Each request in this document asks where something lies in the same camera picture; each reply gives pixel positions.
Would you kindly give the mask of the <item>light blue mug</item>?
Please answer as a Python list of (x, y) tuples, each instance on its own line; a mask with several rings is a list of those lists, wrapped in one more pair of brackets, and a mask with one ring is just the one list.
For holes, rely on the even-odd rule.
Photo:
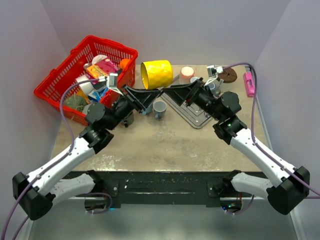
[(152, 113), (152, 111), (153, 111), (153, 103), (151, 103), (142, 114), (149, 115), (150, 113)]

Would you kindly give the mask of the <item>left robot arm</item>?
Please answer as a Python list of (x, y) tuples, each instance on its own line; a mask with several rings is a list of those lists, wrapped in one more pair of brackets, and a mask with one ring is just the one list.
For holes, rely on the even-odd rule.
[(111, 108), (93, 103), (85, 116), (87, 127), (74, 138), (70, 147), (42, 167), (12, 178), (13, 196), (31, 220), (38, 220), (59, 200), (77, 195), (99, 196), (104, 180), (89, 170), (78, 178), (63, 181), (71, 170), (104, 149), (114, 135), (110, 132), (133, 110), (139, 113), (162, 94), (162, 90), (135, 89), (127, 85)]

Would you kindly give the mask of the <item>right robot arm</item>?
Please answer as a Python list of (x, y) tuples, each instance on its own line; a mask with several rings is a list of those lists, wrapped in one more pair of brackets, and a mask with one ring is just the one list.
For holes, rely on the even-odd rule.
[(268, 200), (278, 213), (287, 215), (309, 195), (310, 172), (303, 166), (297, 168), (281, 159), (255, 138), (237, 117), (242, 108), (236, 93), (227, 91), (215, 97), (200, 80), (174, 85), (163, 91), (177, 105), (196, 104), (213, 117), (217, 121), (213, 125), (217, 137), (244, 154), (264, 173), (265, 178), (259, 178), (232, 171), (222, 185), (227, 196), (248, 193)]

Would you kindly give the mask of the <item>blue speckled mug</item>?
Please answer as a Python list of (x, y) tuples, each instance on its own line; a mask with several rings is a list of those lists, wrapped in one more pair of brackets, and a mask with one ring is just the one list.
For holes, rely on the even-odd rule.
[(167, 104), (162, 100), (155, 101), (153, 103), (153, 110), (155, 113), (155, 119), (156, 120), (162, 119), (165, 116), (165, 113), (167, 110)]

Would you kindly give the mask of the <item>yellow mug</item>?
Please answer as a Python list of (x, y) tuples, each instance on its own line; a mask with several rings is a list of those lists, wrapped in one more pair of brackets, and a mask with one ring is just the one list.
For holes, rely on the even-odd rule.
[(173, 68), (168, 60), (142, 62), (140, 74), (146, 90), (167, 87), (173, 83)]

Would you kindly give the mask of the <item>dark grey mug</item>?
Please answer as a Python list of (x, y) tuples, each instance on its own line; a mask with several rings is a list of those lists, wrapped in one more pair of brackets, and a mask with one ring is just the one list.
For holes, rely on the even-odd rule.
[(126, 116), (121, 124), (125, 127), (125, 128), (128, 128), (130, 125), (133, 124), (133, 122), (135, 121), (135, 117), (134, 117), (134, 114), (133, 112), (131, 112), (128, 116)]

